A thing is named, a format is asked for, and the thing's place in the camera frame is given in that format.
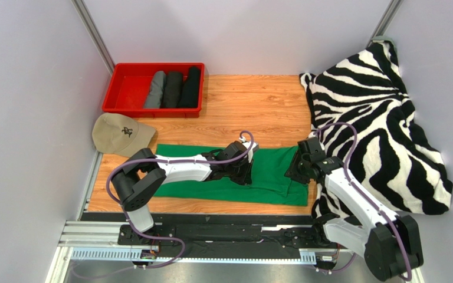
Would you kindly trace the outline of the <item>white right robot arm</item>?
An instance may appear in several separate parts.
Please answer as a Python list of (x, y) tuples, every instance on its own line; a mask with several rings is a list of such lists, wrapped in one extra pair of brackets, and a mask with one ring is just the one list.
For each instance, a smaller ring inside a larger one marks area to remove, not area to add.
[(410, 281), (413, 269), (423, 265), (416, 220), (401, 216), (376, 200), (341, 159), (326, 156), (318, 138), (298, 142), (285, 175), (300, 183), (314, 180), (345, 204), (358, 224), (329, 212), (314, 221), (318, 240), (337, 243), (361, 256), (378, 280), (401, 277)]

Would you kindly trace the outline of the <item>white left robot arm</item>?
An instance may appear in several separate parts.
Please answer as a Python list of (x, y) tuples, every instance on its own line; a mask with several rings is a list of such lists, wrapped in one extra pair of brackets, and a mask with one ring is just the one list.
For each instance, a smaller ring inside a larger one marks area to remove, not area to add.
[(258, 143), (245, 139), (191, 157), (165, 157), (144, 148), (117, 167), (109, 175), (107, 185), (115, 189), (118, 202), (135, 229), (146, 232), (154, 225), (147, 204), (162, 185), (223, 178), (250, 185), (253, 155), (258, 148)]

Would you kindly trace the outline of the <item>green t-shirt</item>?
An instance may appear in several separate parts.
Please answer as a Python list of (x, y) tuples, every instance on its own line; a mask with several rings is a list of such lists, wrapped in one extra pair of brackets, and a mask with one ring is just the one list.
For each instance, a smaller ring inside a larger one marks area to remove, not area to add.
[(250, 185), (236, 184), (227, 177), (210, 182), (192, 180), (164, 184), (155, 196), (305, 206), (308, 186), (284, 176), (295, 152), (295, 146), (259, 149), (254, 154)]

